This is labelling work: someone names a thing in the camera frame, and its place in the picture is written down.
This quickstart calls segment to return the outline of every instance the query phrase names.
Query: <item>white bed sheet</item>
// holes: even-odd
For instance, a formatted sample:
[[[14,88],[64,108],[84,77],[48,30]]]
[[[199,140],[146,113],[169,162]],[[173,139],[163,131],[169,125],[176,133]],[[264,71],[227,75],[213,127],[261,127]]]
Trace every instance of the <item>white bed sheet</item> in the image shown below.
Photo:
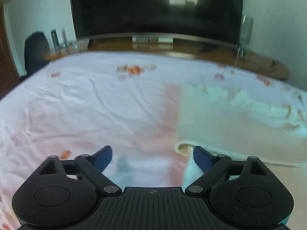
[[[123,65],[145,70],[129,76],[116,71]],[[52,62],[0,102],[0,228],[19,227],[10,205],[14,192],[47,156],[66,150],[74,158],[111,145],[104,174],[122,188],[180,186],[187,159],[173,148],[184,82],[241,88],[297,109],[304,108],[299,95],[307,102],[305,92],[283,82],[205,61],[94,52]],[[307,169],[269,167],[294,197],[288,226],[304,229]]]

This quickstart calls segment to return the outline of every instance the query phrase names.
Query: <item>cylindrical container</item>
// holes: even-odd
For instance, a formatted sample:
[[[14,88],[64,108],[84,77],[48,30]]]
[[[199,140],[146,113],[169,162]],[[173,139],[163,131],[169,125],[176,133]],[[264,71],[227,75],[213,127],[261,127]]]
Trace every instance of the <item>cylindrical container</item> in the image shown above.
[[[51,31],[51,37],[52,37],[52,41],[53,41],[53,45],[54,45],[55,50],[56,50],[56,51],[59,50],[59,49],[60,49],[60,47],[59,47],[59,39],[58,39],[58,37],[57,37],[57,34],[56,34],[56,30],[55,30],[55,29],[53,29],[53,30]]]

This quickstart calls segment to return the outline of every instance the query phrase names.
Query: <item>silver screw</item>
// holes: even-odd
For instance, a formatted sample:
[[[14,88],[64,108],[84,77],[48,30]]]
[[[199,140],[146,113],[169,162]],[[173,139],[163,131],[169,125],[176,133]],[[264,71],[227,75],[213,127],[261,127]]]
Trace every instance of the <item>silver screw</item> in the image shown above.
[[[109,185],[109,186],[104,187],[103,190],[107,193],[116,193],[117,191],[119,191],[119,188],[114,185]]]
[[[188,187],[188,191],[192,193],[200,193],[201,191],[203,191],[203,188],[201,186],[193,185]]]

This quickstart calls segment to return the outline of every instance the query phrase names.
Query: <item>flat screen tv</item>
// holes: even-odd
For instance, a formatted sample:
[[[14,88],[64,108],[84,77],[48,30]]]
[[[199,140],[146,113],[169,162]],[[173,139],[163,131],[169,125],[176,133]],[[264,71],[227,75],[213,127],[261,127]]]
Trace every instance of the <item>flat screen tv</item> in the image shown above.
[[[237,44],[243,0],[71,0],[71,5],[78,39],[161,34]]]

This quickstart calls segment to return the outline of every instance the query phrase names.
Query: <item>brown wooden door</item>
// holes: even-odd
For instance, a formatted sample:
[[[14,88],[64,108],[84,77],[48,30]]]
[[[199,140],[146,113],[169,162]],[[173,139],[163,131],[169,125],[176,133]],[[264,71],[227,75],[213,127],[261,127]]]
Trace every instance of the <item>brown wooden door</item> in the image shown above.
[[[19,84],[5,30],[3,6],[0,6],[0,99]]]

